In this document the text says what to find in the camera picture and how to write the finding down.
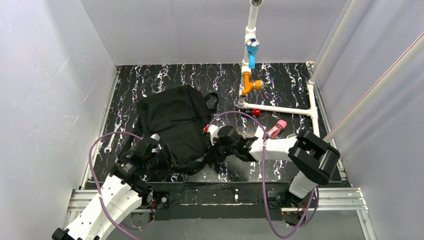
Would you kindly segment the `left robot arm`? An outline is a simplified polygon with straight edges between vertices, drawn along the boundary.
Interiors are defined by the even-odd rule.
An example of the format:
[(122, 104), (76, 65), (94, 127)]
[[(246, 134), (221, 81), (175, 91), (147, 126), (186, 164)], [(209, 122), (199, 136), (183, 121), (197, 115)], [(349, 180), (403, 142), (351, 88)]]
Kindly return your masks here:
[(53, 240), (105, 240), (121, 222), (151, 195), (152, 187), (142, 177), (154, 171), (181, 170), (185, 164), (171, 150), (149, 138), (140, 140), (133, 150), (115, 163), (97, 194), (65, 228), (57, 228)]

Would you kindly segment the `black student backpack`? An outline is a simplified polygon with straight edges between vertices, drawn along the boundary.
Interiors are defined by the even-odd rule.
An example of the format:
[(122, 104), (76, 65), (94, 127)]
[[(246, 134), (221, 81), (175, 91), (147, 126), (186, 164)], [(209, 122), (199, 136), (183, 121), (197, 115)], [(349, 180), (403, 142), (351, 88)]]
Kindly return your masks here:
[[(209, 92), (203, 95), (191, 85), (183, 85), (142, 98), (136, 104), (138, 116), (134, 134), (142, 133), (143, 139), (153, 134), (160, 136), (160, 144), (168, 144), (176, 157), (185, 164), (179, 174), (193, 175), (204, 168), (204, 154), (210, 144), (204, 135), (218, 108), (218, 95)], [(134, 137), (125, 143), (118, 159), (130, 150)]]

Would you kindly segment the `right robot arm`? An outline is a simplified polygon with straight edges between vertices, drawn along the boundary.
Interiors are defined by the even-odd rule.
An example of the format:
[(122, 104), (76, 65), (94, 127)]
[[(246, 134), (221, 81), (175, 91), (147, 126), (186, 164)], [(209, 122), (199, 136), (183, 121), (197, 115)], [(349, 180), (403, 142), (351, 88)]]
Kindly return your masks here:
[(263, 139), (262, 128), (257, 131), (258, 136), (245, 138), (229, 125), (206, 126), (204, 132), (210, 145), (205, 159), (212, 163), (222, 163), (228, 156), (244, 162), (290, 161), (299, 173), (290, 182), (287, 193), (296, 200), (303, 199), (318, 185), (329, 184), (341, 157), (336, 148), (308, 130), (283, 139)]

